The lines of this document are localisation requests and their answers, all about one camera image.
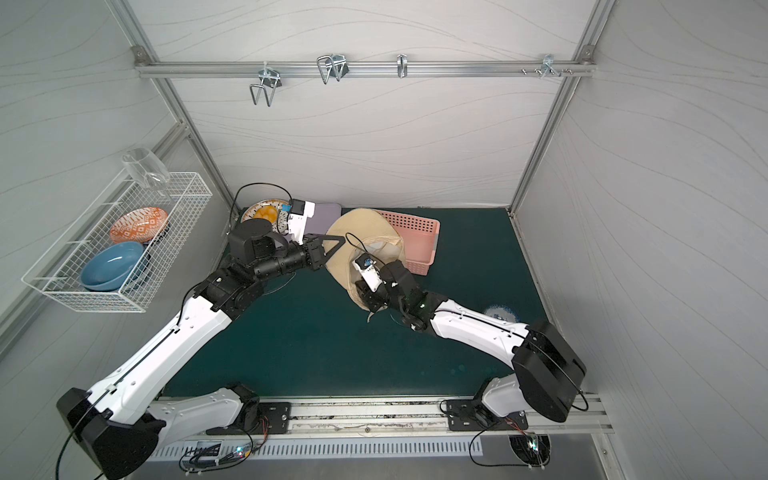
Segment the beige baseball cap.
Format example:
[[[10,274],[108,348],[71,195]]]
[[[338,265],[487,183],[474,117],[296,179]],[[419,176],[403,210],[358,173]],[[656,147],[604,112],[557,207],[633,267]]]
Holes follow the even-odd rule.
[[[327,261],[326,269],[347,291],[350,299],[369,312],[370,309],[364,304],[355,285],[362,276],[353,262],[365,251],[384,263],[395,260],[405,262],[403,238],[378,211],[366,208],[354,209],[342,215],[327,234],[341,237],[345,243]]]

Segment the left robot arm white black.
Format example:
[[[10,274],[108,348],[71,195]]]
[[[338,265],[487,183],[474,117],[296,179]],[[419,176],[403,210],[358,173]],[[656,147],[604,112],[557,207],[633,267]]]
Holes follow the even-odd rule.
[[[162,403],[156,397],[263,295],[269,280],[303,268],[316,271],[344,243],[331,235],[288,241],[263,219],[237,225],[229,235],[229,260],[192,288],[163,329],[110,375],[57,401],[70,440],[105,478],[122,479],[167,443],[216,428],[249,432],[257,424],[259,398],[240,383],[187,400]]]

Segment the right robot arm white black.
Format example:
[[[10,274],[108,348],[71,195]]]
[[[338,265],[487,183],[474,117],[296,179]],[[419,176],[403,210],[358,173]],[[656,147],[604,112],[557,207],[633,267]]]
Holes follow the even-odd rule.
[[[583,395],[586,367],[548,321],[532,324],[473,311],[423,290],[400,261],[387,264],[369,254],[352,262],[357,294],[372,313],[392,309],[407,328],[468,345],[512,370],[485,381],[458,415],[482,429],[533,410],[563,423]]]

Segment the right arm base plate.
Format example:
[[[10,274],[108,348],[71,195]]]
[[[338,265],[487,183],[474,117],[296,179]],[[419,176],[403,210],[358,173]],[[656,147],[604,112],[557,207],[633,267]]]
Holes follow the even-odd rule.
[[[524,411],[514,411],[505,417],[497,417],[478,401],[469,399],[445,399],[439,403],[440,412],[447,418],[452,432],[525,431],[529,428]]]

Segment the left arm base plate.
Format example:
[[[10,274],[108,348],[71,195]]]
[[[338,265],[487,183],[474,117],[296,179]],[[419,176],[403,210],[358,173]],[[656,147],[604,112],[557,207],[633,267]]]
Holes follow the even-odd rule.
[[[235,420],[227,426],[205,431],[209,436],[247,433],[256,435],[282,435],[288,431],[291,415],[290,402],[259,402],[245,405]]]

